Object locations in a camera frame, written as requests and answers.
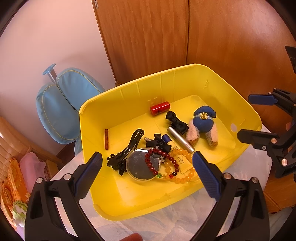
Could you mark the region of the person left hand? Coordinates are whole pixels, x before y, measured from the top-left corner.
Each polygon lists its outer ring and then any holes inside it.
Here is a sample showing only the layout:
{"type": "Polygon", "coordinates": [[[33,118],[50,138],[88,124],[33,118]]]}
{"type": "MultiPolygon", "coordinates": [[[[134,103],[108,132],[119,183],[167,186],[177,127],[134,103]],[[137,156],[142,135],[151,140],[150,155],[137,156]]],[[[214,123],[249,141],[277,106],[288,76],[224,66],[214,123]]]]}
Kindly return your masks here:
{"type": "Polygon", "coordinates": [[[143,238],[140,234],[133,233],[133,234],[129,235],[128,237],[121,239],[120,241],[143,241],[143,238]]]}

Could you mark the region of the person right hand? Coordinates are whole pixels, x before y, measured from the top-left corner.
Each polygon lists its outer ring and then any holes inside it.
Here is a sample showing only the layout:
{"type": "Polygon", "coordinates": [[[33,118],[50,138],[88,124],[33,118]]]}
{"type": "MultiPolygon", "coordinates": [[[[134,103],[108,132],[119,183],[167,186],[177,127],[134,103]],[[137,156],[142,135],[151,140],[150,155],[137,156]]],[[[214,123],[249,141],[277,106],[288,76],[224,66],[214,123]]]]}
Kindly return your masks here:
{"type": "Polygon", "coordinates": [[[291,128],[291,126],[292,126],[291,122],[287,123],[285,126],[286,130],[288,131],[291,128]]]}

